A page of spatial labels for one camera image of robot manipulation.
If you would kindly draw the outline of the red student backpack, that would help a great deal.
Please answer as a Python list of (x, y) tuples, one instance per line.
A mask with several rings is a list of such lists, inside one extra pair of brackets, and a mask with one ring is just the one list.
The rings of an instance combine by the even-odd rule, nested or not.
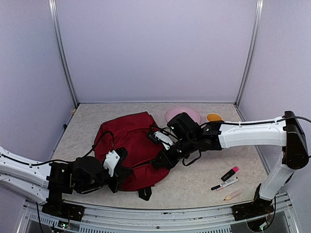
[(151, 161), (163, 150), (162, 144), (154, 144), (147, 138), (150, 126), (157, 126), (148, 112), (121, 116), (104, 122), (94, 140), (95, 157), (104, 162), (111, 151), (125, 147), (128, 156), (121, 166), (133, 170), (122, 184), (119, 191), (137, 191), (138, 196), (148, 201), (151, 188), (168, 174), (166, 168), (155, 169)]

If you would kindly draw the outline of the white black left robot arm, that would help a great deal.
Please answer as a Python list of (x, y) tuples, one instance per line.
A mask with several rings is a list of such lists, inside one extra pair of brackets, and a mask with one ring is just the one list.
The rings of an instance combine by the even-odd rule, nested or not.
[(35, 161), (0, 149), (0, 183), (32, 199), (39, 205), (47, 205), (58, 216), (68, 211), (63, 194), (88, 194), (108, 186), (117, 192), (121, 183), (132, 173), (122, 166), (128, 153), (125, 148), (111, 149), (99, 161), (91, 156), (96, 146), (74, 161), (60, 159)]

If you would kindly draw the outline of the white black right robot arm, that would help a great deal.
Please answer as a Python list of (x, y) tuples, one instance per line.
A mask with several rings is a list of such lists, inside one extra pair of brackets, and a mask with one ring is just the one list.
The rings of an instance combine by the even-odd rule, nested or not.
[(167, 123), (177, 137), (176, 142), (170, 142), (170, 138), (161, 132), (154, 133), (153, 139), (160, 141), (164, 149), (152, 165), (172, 169), (196, 151), (202, 153), (238, 146), (280, 146), (282, 154), (279, 161), (266, 181), (257, 187), (254, 200), (248, 205), (249, 212), (258, 216), (293, 173), (309, 162), (306, 137), (299, 119), (292, 111), (286, 111), (284, 116), (268, 120), (214, 121), (199, 125), (187, 113), (180, 113)]

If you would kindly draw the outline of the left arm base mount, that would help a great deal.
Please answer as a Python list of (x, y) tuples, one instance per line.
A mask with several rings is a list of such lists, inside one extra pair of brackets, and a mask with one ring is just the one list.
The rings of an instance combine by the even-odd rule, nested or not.
[(66, 202), (48, 202), (42, 206), (42, 212), (51, 216), (73, 221), (82, 221), (85, 208)]

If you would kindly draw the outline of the pink highlighter black cap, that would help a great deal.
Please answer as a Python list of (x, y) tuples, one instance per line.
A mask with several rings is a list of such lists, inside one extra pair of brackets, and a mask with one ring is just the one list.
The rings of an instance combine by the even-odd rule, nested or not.
[(239, 171), (238, 166), (234, 166), (232, 169), (230, 169), (225, 175), (221, 177), (221, 180), (223, 182), (227, 181), (229, 178), (231, 178), (233, 175), (235, 175)]

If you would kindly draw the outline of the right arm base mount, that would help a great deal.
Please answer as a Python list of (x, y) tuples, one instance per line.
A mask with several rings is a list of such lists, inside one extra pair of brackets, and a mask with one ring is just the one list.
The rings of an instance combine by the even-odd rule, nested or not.
[(262, 216), (268, 213), (272, 213), (273, 211), (274, 207), (270, 203), (266, 205), (249, 202), (232, 206), (232, 212), (235, 221)]

